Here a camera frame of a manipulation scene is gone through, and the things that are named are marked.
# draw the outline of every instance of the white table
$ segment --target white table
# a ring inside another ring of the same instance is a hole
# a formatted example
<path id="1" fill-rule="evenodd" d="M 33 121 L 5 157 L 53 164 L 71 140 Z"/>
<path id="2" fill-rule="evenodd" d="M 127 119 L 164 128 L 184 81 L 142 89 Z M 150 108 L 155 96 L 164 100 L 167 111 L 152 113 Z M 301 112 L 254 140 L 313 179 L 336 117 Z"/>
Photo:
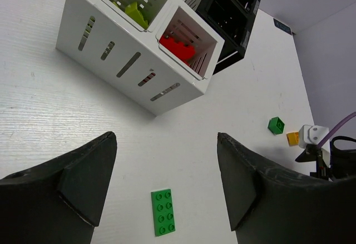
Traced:
<path id="1" fill-rule="evenodd" d="M 65 0 L 1 0 L 0 178 L 59 156 L 106 131 L 118 141 L 92 243 L 236 243 L 216 155 L 226 132 L 304 174 L 285 133 L 313 125 L 292 36 L 259 11 L 246 57 L 213 76 L 203 97 L 155 117 L 55 50 Z M 154 236 L 150 191 L 171 188 L 176 232 Z"/>

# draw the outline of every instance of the green hexagonal block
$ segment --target green hexagonal block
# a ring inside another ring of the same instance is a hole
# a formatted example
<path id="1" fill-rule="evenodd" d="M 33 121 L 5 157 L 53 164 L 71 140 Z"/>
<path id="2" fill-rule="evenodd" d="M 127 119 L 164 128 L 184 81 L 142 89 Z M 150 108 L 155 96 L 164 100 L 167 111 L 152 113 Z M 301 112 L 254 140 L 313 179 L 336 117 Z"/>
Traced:
<path id="1" fill-rule="evenodd" d="M 176 231 L 170 189 L 151 192 L 156 237 Z"/>
<path id="2" fill-rule="evenodd" d="M 280 135 L 284 130 L 284 122 L 279 117 L 274 117 L 269 120 L 268 129 L 275 134 Z"/>

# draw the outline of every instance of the cable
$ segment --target cable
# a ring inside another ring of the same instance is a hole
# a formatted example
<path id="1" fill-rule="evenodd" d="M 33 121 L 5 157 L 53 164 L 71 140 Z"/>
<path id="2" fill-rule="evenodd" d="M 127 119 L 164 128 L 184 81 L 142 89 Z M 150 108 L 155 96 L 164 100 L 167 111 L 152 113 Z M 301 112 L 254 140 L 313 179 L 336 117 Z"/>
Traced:
<path id="1" fill-rule="evenodd" d="M 317 148 L 321 148 L 332 136 L 335 134 L 341 126 L 346 124 L 348 121 L 350 121 L 352 118 L 356 117 L 356 112 L 351 113 L 349 116 L 346 116 L 344 119 L 342 119 L 320 142 L 317 144 Z"/>

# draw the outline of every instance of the black bin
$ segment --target black bin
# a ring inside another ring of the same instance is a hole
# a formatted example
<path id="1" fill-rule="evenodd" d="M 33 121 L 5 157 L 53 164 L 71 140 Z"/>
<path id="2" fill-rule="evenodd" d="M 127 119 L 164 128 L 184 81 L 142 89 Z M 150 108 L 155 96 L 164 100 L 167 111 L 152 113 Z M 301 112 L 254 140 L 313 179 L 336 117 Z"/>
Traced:
<path id="1" fill-rule="evenodd" d="M 186 0 L 225 40 L 214 74 L 245 57 L 261 0 Z"/>

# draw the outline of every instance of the white bin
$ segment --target white bin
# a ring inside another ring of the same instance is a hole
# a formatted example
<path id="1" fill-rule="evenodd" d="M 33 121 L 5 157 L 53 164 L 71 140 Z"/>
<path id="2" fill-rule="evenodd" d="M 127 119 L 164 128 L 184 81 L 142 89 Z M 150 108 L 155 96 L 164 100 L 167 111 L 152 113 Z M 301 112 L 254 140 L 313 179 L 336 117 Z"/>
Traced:
<path id="1" fill-rule="evenodd" d="M 133 1 L 147 29 L 125 14 Z M 193 45 L 194 57 L 178 59 L 159 43 L 163 34 Z M 223 44 L 182 0 L 66 0 L 56 47 L 161 114 L 206 92 Z"/>

